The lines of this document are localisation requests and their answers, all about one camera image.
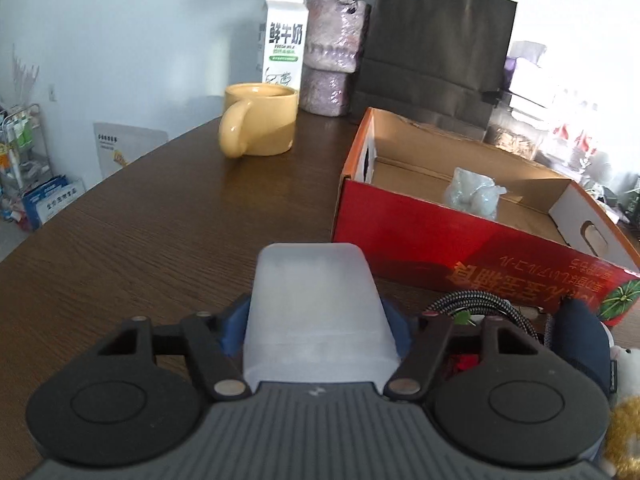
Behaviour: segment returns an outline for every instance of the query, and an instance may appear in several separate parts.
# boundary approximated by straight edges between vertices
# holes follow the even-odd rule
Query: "yellow mug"
[[[298,92],[269,83],[241,83],[225,89],[225,113],[218,136],[229,158],[277,155],[293,144]]]

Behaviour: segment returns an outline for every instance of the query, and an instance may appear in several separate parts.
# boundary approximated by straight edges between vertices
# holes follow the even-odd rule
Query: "pink glittery vase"
[[[346,115],[370,7],[356,0],[306,0],[306,6],[300,108],[328,117]]]

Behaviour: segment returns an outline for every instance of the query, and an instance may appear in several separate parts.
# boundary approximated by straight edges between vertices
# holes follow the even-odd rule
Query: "metal screw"
[[[236,379],[224,379],[222,381],[218,381],[213,386],[213,389],[219,395],[225,397],[235,397],[244,393],[244,391],[246,390],[246,384]]]
[[[389,389],[398,395],[413,395],[420,391],[420,383],[414,379],[394,379]]]

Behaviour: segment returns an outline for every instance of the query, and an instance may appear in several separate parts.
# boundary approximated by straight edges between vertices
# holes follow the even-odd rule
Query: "cardboard box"
[[[507,188],[497,222],[442,205],[456,167]],[[333,241],[358,245],[378,276],[551,314],[572,295],[611,326],[640,298],[640,255],[573,180],[375,108],[344,165]]]

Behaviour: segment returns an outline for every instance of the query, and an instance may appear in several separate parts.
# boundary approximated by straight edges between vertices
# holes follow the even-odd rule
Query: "cardboard sign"
[[[94,134],[102,178],[169,141],[167,132],[121,124],[94,123]]]

